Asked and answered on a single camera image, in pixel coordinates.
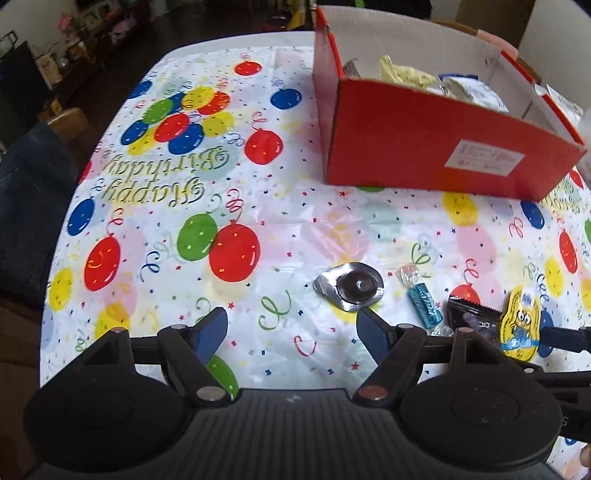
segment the red box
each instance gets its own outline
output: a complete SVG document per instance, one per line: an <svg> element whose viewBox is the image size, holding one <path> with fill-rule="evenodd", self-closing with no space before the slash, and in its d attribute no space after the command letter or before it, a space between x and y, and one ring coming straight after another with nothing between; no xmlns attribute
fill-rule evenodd
<svg viewBox="0 0 591 480"><path fill-rule="evenodd" d="M577 131L504 51L432 22L317 10L314 88L324 180L540 201L585 154ZM385 83L378 61L437 76L478 74L509 114ZM348 77L351 59L362 78Z"/></svg>

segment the black round disc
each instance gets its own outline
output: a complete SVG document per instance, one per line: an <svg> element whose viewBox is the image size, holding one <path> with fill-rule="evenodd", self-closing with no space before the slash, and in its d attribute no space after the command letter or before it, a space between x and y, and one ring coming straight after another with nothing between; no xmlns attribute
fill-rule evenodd
<svg viewBox="0 0 591 480"><path fill-rule="evenodd" d="M491 366L416 385L403 398L400 417L411 438L434 456L498 471L545 461L562 413L534 381Z"/></svg>
<svg viewBox="0 0 591 480"><path fill-rule="evenodd" d="M361 304L371 300L378 291L378 282L369 273L352 271L339 277L336 283L339 296L349 303Z"/></svg>
<svg viewBox="0 0 591 480"><path fill-rule="evenodd" d="M50 381L24 414L39 459L76 472L145 462L179 434L185 407L168 386L118 366L86 366Z"/></svg>

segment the tablecloth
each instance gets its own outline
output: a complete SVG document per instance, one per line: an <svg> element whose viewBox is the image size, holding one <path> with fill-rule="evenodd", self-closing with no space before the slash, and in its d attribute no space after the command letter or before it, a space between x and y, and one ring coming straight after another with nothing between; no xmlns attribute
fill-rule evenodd
<svg viewBox="0 0 591 480"><path fill-rule="evenodd" d="M113 326L154 335L222 306L228 336L209 368L230 393L353 391L375 363L355 314L312 285L353 260L383 276L374 309L392 325L421 325L396 275L409 263L438 307L456 294L502 309L525 284L540 295L545 325L591 325L591 197L575 170L541 204L325 185L312 62L310 47L245 48L162 61L146 75L64 221L43 314L42 383ZM393 161L415 161L391 149ZM371 158L358 161L371 168ZM547 371L591 364L587 353L548 349L535 362ZM423 378L440 371L426 365ZM578 478L581 447L561 438L550 462Z"/></svg>

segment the yellow minion package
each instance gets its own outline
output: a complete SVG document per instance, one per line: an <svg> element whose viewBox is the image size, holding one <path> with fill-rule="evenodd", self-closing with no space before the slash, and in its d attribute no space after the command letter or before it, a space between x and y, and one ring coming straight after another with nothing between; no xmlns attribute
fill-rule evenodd
<svg viewBox="0 0 591 480"><path fill-rule="evenodd" d="M507 313L501 322L501 349L511 358L528 362L540 344L540 299L524 290L514 288L509 297Z"/></svg>

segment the dark floor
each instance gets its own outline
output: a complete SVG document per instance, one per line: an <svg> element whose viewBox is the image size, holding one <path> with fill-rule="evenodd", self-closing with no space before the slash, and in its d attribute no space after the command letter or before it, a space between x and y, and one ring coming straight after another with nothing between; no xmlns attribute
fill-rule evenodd
<svg viewBox="0 0 591 480"><path fill-rule="evenodd" d="M105 61L105 69L96 71L81 85L67 106L81 108L88 117L90 128L80 138L80 146L88 157L127 96L169 51L215 38L262 31L263 12L249 15L248 10L238 8L232 0L218 0L216 5L187 5L139 27Z"/></svg>

